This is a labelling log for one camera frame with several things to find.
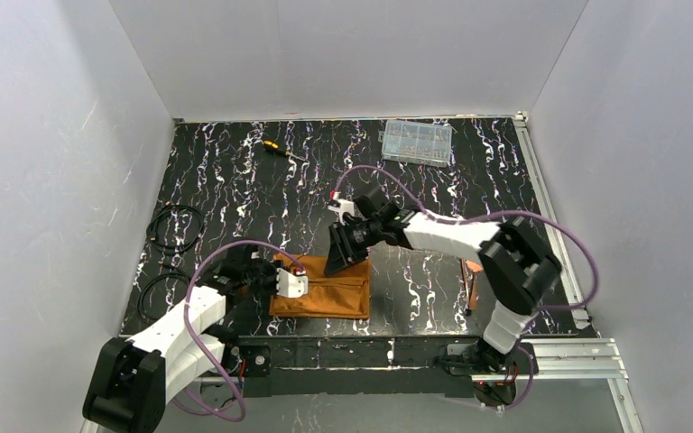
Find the orange cloth napkin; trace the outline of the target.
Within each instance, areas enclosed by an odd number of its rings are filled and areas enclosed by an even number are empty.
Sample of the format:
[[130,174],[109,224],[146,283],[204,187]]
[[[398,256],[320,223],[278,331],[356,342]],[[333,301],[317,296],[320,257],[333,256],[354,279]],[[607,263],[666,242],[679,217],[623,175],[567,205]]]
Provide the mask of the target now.
[[300,298],[272,296],[269,315],[280,318],[369,319],[372,264],[365,260],[334,276],[323,272],[324,256],[297,256],[309,279],[309,291]]

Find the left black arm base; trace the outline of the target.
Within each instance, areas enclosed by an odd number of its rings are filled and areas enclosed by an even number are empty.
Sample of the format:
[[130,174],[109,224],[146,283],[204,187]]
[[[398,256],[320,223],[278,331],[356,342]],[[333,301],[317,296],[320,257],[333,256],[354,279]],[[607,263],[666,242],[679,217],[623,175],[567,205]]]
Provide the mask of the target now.
[[272,348],[260,342],[230,343],[217,360],[234,379],[266,377],[272,372]]

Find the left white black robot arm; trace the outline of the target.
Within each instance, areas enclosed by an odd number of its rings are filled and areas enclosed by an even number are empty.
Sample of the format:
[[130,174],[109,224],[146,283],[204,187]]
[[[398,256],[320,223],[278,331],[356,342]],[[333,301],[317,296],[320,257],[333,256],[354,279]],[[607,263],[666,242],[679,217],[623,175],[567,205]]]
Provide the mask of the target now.
[[245,408],[240,376],[222,363],[232,337],[218,331],[242,300],[302,294],[307,279],[280,260],[262,258],[260,242],[238,241],[211,254],[188,281],[185,298],[145,330],[101,348],[82,406],[85,420],[113,432],[153,432],[166,406],[214,370]]

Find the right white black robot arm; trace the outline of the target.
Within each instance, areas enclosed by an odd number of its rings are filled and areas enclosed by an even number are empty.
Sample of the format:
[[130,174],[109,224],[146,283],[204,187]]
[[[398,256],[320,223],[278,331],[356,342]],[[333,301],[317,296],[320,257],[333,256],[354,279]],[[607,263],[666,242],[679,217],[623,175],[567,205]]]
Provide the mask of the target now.
[[352,200],[333,193],[328,209],[337,222],[328,229],[327,276],[364,262],[370,248],[380,243],[478,263],[495,296],[494,311],[477,344],[479,356],[510,354],[545,293],[560,280],[558,258],[523,216],[464,222],[402,208],[378,187]]

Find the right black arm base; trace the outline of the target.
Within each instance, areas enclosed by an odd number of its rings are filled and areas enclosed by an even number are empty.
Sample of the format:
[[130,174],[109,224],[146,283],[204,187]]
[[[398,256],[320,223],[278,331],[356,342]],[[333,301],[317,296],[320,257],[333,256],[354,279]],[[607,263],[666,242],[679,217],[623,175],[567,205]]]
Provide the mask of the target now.
[[445,346],[439,356],[438,363],[452,375],[494,374],[504,378],[507,373],[526,374],[540,371],[534,346],[526,342],[518,342],[507,354],[501,354],[486,343],[454,343]]

